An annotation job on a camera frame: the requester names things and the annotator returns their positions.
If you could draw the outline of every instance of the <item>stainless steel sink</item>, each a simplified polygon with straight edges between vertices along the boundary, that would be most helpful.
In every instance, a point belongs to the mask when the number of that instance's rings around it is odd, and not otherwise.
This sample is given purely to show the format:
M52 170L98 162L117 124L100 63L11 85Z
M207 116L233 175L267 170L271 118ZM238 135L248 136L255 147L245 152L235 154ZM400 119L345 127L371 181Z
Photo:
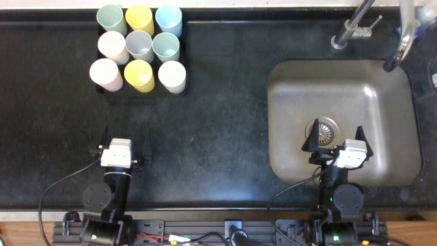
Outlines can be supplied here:
M361 185L409 185L420 174L421 150L408 75L383 61L285 61L268 82L270 165L284 182L312 175L311 154L300 150L314 119L325 148L354 138L363 126L373 149L349 172Z

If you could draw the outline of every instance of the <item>sink drain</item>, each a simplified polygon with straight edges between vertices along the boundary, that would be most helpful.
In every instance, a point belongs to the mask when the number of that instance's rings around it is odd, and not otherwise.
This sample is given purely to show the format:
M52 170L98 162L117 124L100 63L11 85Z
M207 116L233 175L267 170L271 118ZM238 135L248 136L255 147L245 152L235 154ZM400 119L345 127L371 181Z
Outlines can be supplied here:
M330 148L337 144L340 137L340 130L335 122L327 117L319 117L319 145ZM314 120L307 124L305 129L305 137L308 137Z

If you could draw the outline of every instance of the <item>countertop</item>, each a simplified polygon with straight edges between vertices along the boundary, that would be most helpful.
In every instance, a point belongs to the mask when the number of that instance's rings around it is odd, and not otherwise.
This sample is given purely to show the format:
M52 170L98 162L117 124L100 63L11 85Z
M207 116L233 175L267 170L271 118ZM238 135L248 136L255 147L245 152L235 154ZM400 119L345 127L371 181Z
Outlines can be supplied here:
M181 98L105 98L89 78L96 59L95 11L0 14L0 208L35 210L53 182L91 162L87 147L110 137L142 143L151 132L153 164L134 172L128 210L264 208L288 184L268 160L267 77L291 59L385 59L393 54L397 10L369 40L330 45L350 10L184 10L187 79ZM423 171L407 187L365 187L365 208L437 206L437 31L412 49L411 76ZM103 179L93 167L57 185L50 210L79 209L83 189ZM277 206L312 209L317 190L302 186Z

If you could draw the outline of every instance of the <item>cup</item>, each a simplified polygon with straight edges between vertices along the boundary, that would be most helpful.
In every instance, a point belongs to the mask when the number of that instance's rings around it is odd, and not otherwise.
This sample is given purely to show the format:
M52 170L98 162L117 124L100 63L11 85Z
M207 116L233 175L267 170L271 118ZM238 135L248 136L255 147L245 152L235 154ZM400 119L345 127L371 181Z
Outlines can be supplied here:
M171 93L181 93L185 89L186 71L178 61L164 63L159 68L158 78Z
M124 78L140 92L150 92L155 86L152 67L143 60L133 60L124 69Z
M109 4L97 11L97 22L106 31L118 31L123 36L128 33L126 21L123 18L123 10L120 6Z
M145 31L151 36L155 32L152 11L146 5L134 5L128 8L126 21L134 31Z
M98 50L117 65L129 61L129 52L126 50L126 41L117 31L108 31L101 35L97 43Z
M135 59L152 62L155 55L152 50L152 37L145 31L133 31L126 37L126 49Z
M152 48L163 63L179 60L179 40L172 33L160 33L153 39Z
M110 92L118 91L123 86L123 78L117 64L108 58L95 61L89 69L89 76L94 83Z
M155 13L155 19L163 32L176 37L182 35L182 11L176 6L162 6Z

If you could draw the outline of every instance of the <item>chrome faucet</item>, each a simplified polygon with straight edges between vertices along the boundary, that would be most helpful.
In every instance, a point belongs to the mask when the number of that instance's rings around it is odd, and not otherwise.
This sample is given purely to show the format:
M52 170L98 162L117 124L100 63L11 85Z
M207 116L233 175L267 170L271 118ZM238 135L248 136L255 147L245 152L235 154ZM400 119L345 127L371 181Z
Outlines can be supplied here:
M348 44L348 40L358 31L358 23L363 18L365 13L370 9L370 6L375 0L364 0L364 2L358 7L354 15L350 20L347 20L340 30L340 33L333 36L331 44L336 49L344 49ZM415 15L414 15L414 3L413 0L399 0L399 8L401 12L402 32L399 45L396 49L396 53L392 58L385 61L383 68L385 71L390 72L395 69L404 58L407 56L408 51L411 48L412 41L414 40L414 33L416 31ZM375 25L374 23L369 27L366 32L369 32Z

